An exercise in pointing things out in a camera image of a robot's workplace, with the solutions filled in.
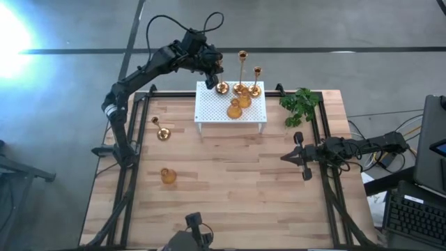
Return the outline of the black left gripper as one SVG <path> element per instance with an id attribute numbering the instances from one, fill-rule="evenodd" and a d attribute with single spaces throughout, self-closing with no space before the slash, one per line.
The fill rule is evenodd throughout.
<path id="1" fill-rule="evenodd" d="M 222 53 L 205 49 L 201 53 L 201 64 L 203 65 L 204 72 L 206 73 L 206 88 L 213 89 L 219 83 L 217 74 L 223 73 L 224 69 L 222 67 Z"/>

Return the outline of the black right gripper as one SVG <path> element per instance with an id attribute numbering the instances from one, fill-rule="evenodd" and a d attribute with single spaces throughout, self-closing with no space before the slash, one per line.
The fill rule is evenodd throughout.
<path id="1" fill-rule="evenodd" d="M 322 155 L 313 144 L 303 145 L 304 137 L 301 132 L 296 132 L 293 139 L 297 146 L 290 153 L 281 156 L 280 160 L 302 166 L 303 180 L 308 181 L 312 178 L 312 171 L 307 163 L 319 161 Z"/>

